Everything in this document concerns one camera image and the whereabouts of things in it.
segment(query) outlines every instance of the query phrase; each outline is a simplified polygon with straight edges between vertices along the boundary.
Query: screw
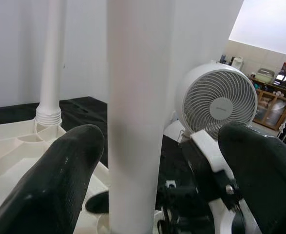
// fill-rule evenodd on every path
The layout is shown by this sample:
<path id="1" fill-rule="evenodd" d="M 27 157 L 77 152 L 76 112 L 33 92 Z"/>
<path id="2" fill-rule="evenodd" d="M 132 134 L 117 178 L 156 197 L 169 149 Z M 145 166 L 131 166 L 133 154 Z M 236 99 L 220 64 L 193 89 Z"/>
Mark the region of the screw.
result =
<path id="1" fill-rule="evenodd" d="M 228 195 L 233 195 L 235 193 L 233 187 L 230 184 L 226 185 L 225 190 Z"/>

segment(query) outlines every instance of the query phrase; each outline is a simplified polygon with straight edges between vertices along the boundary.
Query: tiled backsplash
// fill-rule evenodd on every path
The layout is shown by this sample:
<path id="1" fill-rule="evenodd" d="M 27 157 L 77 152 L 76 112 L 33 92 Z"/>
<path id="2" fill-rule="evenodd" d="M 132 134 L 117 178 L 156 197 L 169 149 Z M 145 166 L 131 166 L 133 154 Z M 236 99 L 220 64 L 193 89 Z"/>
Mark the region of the tiled backsplash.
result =
<path id="1" fill-rule="evenodd" d="M 286 62 L 285 54 L 231 40 L 228 41 L 224 54 L 226 60 L 231 60 L 232 56 L 243 57 L 244 64 L 241 71 L 247 76 L 252 72 L 257 72 L 260 68 L 266 68 L 274 71 L 276 77 L 283 63 Z"/>

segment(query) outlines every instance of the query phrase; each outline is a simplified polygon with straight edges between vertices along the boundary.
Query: wooden cabinet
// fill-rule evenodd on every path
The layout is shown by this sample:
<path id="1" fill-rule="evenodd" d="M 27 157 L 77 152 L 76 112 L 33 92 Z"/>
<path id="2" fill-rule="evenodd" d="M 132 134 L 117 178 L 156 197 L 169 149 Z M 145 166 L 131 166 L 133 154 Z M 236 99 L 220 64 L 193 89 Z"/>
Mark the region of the wooden cabinet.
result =
<path id="1" fill-rule="evenodd" d="M 286 118 L 286 97 L 257 89 L 258 108 L 254 122 L 278 130 Z"/>

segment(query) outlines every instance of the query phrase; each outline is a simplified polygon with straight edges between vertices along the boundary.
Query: glass cabinet door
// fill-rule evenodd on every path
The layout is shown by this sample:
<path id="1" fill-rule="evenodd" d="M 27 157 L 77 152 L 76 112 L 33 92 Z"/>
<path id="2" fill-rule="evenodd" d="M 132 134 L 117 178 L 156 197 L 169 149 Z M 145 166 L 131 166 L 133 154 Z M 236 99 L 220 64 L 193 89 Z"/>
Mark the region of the glass cabinet door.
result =
<path id="1" fill-rule="evenodd" d="M 275 126 L 286 109 L 286 99 L 277 98 L 277 100 L 272 104 L 266 118 L 265 124 L 270 126 Z"/>
<path id="2" fill-rule="evenodd" d="M 256 110 L 255 119 L 258 121 L 264 121 L 269 111 L 271 105 L 274 105 L 274 100 L 276 96 L 270 95 L 267 93 L 263 93 L 261 96 L 258 97 L 258 108 Z"/>

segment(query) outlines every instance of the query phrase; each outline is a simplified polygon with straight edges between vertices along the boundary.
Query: white cylindrical column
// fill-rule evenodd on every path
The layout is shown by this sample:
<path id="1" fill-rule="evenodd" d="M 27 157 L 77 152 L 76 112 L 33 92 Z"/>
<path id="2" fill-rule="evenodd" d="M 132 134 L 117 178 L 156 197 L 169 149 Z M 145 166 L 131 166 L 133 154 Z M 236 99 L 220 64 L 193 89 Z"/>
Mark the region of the white cylindrical column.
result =
<path id="1" fill-rule="evenodd" d="M 63 67 L 67 0 L 50 0 L 40 104 L 36 120 L 42 125 L 61 122 L 59 80 Z"/>
<path id="2" fill-rule="evenodd" d="M 169 77 L 172 0 L 108 3 L 113 234 L 151 234 Z"/>

